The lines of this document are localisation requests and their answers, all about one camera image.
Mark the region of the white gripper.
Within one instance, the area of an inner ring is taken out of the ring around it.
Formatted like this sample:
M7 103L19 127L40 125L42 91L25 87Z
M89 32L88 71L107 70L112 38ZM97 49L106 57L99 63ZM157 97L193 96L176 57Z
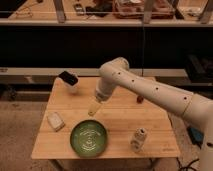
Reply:
M94 116L97 111L100 109L101 107L101 103L100 102L103 102L103 101L107 101L110 97L110 93L107 89L99 89L99 88L96 88L95 89L95 97L96 99L99 101L93 101L89 107L89 110L88 110L88 115L89 116Z

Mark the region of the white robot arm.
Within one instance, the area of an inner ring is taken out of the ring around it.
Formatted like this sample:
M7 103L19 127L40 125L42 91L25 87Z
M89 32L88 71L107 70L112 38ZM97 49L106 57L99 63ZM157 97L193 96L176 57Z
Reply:
M88 114L94 116L103 101L121 86L175 114L204 134L199 171L213 171L213 100L199 94L137 76L129 71L123 57L101 65L95 88L95 101Z

